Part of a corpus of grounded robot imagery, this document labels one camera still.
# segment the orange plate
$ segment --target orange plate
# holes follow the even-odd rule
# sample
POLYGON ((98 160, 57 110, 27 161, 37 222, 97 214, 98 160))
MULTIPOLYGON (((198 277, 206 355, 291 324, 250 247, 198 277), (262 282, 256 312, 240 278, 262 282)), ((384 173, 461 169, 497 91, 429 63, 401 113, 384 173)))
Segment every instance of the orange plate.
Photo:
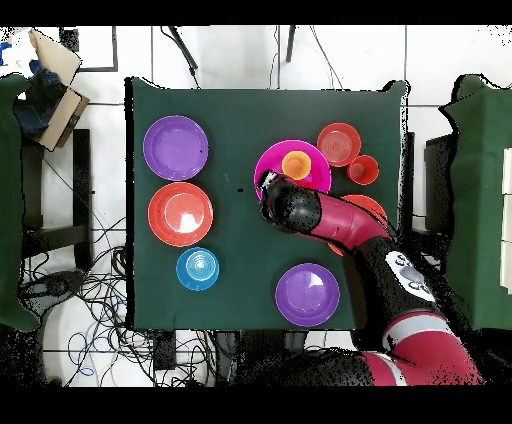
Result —
MULTIPOLYGON (((342 199, 366 209, 368 212, 371 212, 371 214, 375 216, 375 218, 377 218, 384 227, 388 226, 388 216, 386 215, 386 211, 371 197, 363 196, 362 194, 349 194, 348 196, 343 196, 342 199)), ((327 244, 334 253, 343 256, 341 249, 338 249, 331 243, 327 244)))
POLYGON ((190 183, 171 183, 149 202, 148 221, 161 241, 175 247, 201 240, 212 226, 213 208, 206 193, 190 183))

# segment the floor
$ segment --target floor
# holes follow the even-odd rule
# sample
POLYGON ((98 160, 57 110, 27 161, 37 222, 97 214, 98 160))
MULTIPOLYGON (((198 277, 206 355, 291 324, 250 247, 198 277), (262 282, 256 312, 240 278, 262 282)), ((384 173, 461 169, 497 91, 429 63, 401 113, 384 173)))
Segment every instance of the floor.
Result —
MULTIPOLYGON (((56 28, 39 28, 56 37, 56 28)), ((84 28, 84 46, 92 45, 97 55, 84 53, 84 67, 112 66, 109 28, 84 28)), ((201 88, 277 88, 277 63, 272 81, 269 73, 276 53, 275 26, 211 26, 180 28, 183 40, 199 65, 201 88)), ((406 79, 412 89, 407 107, 408 130, 416 133, 414 181, 414 226, 422 228, 425 215, 422 146, 426 140, 451 132, 438 107, 450 101, 456 78, 465 73, 483 73, 502 87, 512 83, 512 29, 494 26, 316 26, 316 33, 344 88, 379 90, 390 80, 406 79)), ((78 122, 89 128, 92 144, 93 208, 101 221, 95 234, 126 215, 125 206, 125 121, 124 85, 126 76, 144 77, 160 86, 191 88, 195 83, 188 66, 172 40, 160 27, 117 27, 117 72, 78 73, 72 87, 91 99, 78 122)), ((281 89, 318 90, 331 86, 329 68, 308 26, 298 26, 293 60, 286 63, 288 26, 281 26, 281 89)), ((334 79, 334 87, 339 87, 334 79)), ((46 152, 46 159, 68 182, 72 182, 72 140, 62 149, 46 152)), ((43 214, 46 227, 69 225, 72 193, 45 165, 43 214)), ((125 221, 109 233, 112 245, 125 242, 125 221)), ((103 238, 95 251, 107 248, 103 238)), ((36 257, 32 266, 42 260, 36 257)), ((107 262, 98 268, 108 266, 107 262)), ((43 272, 73 269, 72 249, 51 253, 43 272)), ((77 332, 85 334, 92 317, 84 304, 73 298, 56 307, 48 318, 44 338, 44 360, 48 376, 67 381, 75 374, 81 350, 74 337, 68 355, 68 341, 77 332)), ((179 331, 178 340, 192 337, 179 331)), ((353 348, 347 332, 311 332, 308 345, 353 348)), ((180 348, 180 358, 189 358, 193 343, 180 348)), ((84 367, 96 372, 78 373, 73 386, 98 386, 98 376, 109 369, 115 351, 97 346, 84 367)), ((150 361, 142 364, 148 371, 150 361)), ((164 378, 157 372, 157 378, 164 378)), ((103 386, 151 386, 137 363, 121 358, 107 373, 103 386)))

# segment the green cloth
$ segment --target green cloth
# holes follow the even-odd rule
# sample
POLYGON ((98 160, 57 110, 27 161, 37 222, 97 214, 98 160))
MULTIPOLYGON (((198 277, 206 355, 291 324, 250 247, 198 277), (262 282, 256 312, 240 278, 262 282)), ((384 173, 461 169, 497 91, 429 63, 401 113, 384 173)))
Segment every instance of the green cloth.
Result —
POLYGON ((500 287, 503 152, 512 147, 512 91, 487 86, 477 75, 460 82, 445 106, 458 145, 451 166, 454 234, 447 278, 463 299, 473 328, 512 329, 512 295, 500 287))
POLYGON ((29 87, 28 80, 18 74, 0 78, 0 323, 20 331, 39 326, 36 316, 23 308, 17 297, 24 206, 21 130, 12 107, 18 94, 29 87))
POLYGON ((401 147, 400 104, 407 85, 388 91, 171 90, 133 78, 134 114, 134 290, 138 329, 292 329, 276 308, 279 278, 290 267, 313 262, 328 268, 341 290, 334 315, 317 328, 354 328, 342 259, 327 245, 282 233, 259 214, 254 191, 256 162, 285 139, 316 143, 332 122, 353 125, 362 154, 380 163, 378 179, 362 187, 346 168, 332 168, 331 193, 366 194, 376 199, 396 226, 401 147), (155 175, 143 156, 148 128, 167 115, 196 121, 209 142, 208 161, 190 180, 213 205, 213 226, 197 244, 215 253, 220 276, 208 290, 193 292, 176 277, 176 260, 187 248, 159 241, 148 226, 147 207, 168 182, 155 175))

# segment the pink plate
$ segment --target pink plate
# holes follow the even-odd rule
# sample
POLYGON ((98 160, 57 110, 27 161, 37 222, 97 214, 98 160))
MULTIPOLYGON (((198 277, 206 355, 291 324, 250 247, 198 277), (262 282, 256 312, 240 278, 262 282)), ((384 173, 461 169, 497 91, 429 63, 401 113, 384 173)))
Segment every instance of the pink plate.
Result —
POLYGON ((299 150, 306 153, 311 159, 311 171, 309 175, 302 179, 295 181, 295 184, 305 188, 312 188, 324 193, 328 193, 331 189, 331 170, 329 163, 324 157, 322 152, 312 144, 302 140, 284 140, 270 146, 265 153, 260 157, 254 170, 254 189, 258 199, 261 200, 261 190, 258 188, 258 180, 267 169, 271 169, 279 174, 283 173, 281 163, 287 153, 299 150))

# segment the orange cup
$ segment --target orange cup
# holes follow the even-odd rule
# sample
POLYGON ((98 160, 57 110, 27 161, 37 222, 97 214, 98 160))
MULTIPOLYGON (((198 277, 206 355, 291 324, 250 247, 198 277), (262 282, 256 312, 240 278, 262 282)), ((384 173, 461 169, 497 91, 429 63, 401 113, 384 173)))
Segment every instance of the orange cup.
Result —
POLYGON ((379 163, 371 156, 358 156, 348 166, 347 174, 348 177, 357 184, 371 184, 379 175, 379 163))
POLYGON ((294 180, 302 180, 311 171, 310 157, 300 150, 292 150, 287 153, 281 162, 283 173, 294 180))

